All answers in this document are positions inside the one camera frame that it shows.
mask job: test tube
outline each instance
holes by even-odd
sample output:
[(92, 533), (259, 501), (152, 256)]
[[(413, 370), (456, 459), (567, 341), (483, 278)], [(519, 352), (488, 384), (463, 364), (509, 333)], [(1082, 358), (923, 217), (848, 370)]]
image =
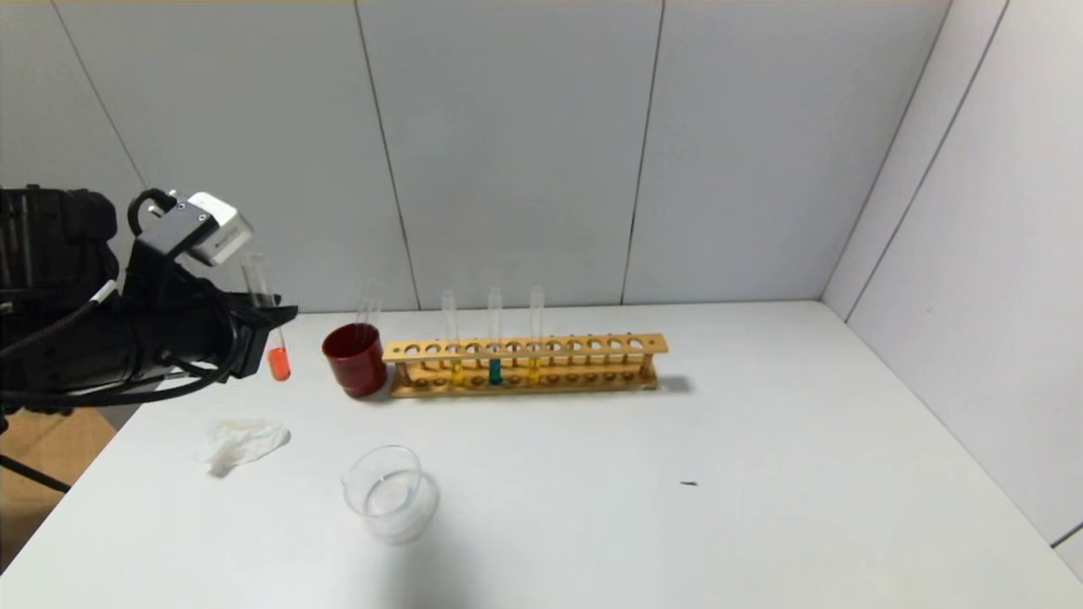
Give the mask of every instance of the test tube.
[[(440, 308), (444, 311), (444, 325), (447, 327), (447, 350), (459, 354), (459, 324), (455, 309), (455, 291), (445, 289), (440, 295)], [(462, 373), (462, 360), (452, 360), (452, 384), (465, 385), (466, 375)]]
[[(488, 290), (488, 349), (500, 351), (504, 346), (500, 344), (500, 311), (504, 309), (504, 299), (500, 298), (500, 288), (494, 287)], [(500, 374), (500, 358), (492, 358), (488, 361), (488, 384), (500, 385), (504, 376)]]
[(369, 339), (376, 336), (376, 322), (380, 319), (382, 308), (383, 282), (373, 278), (365, 281), (357, 315), (353, 319), (354, 338), (362, 348), (367, 348)]
[[(240, 270), (245, 273), (245, 284), (248, 285), (248, 293), (252, 296), (252, 304), (257, 309), (276, 307), (263, 255), (246, 254), (240, 260)], [(280, 327), (274, 328), (268, 335), (268, 365), (275, 380), (289, 378), (289, 355), (286, 353), (286, 337), (283, 336)]]
[(526, 378), (531, 385), (537, 385), (542, 378), (538, 355), (542, 353), (542, 310), (545, 309), (545, 290), (542, 286), (531, 288), (531, 345), (533, 351)]

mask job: test tube with orange liquid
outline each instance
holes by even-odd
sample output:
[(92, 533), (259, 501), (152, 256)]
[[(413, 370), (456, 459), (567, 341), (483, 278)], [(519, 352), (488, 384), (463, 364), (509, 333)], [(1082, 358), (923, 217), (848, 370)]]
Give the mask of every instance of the test tube with orange liquid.
[[(240, 270), (245, 273), (245, 283), (252, 295), (252, 304), (257, 309), (271, 309), (277, 306), (271, 282), (268, 280), (266, 260), (262, 254), (246, 254), (240, 260)], [(286, 337), (282, 328), (274, 328), (268, 335), (268, 366), (275, 380), (289, 378), (289, 355), (286, 352)]]

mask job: red cup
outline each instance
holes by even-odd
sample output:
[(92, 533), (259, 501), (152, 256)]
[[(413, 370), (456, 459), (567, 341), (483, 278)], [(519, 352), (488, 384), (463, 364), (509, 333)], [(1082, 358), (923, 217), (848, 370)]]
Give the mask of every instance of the red cup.
[(388, 378), (380, 331), (369, 324), (347, 324), (328, 334), (324, 355), (335, 380), (351, 398), (375, 393)]

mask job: robotic arm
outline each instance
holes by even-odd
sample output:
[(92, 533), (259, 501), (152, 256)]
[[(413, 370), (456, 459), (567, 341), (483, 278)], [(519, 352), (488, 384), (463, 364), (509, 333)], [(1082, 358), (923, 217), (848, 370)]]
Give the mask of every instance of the robotic arm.
[[(158, 216), (145, 230), (144, 206)], [(244, 378), (259, 370), (268, 335), (297, 316), (296, 307), (257, 308), (247, 293), (221, 291), (177, 263), (187, 254), (220, 265), (251, 237), (240, 213), (207, 193), (179, 200), (149, 190), (131, 202), (136, 238), (115, 295), (119, 269), (106, 242), (116, 212), (104, 196), (0, 190), (0, 220), (4, 413), (155, 402)], [(195, 380), (133, 392), (178, 374)]]

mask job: white tissue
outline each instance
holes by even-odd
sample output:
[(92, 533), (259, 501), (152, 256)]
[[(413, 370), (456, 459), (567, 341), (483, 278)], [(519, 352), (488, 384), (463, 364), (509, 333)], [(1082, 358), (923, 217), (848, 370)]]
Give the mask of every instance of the white tissue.
[(289, 441), (289, 429), (274, 420), (225, 419), (207, 433), (196, 461), (210, 464), (210, 472), (222, 476), (230, 469), (256, 461)]

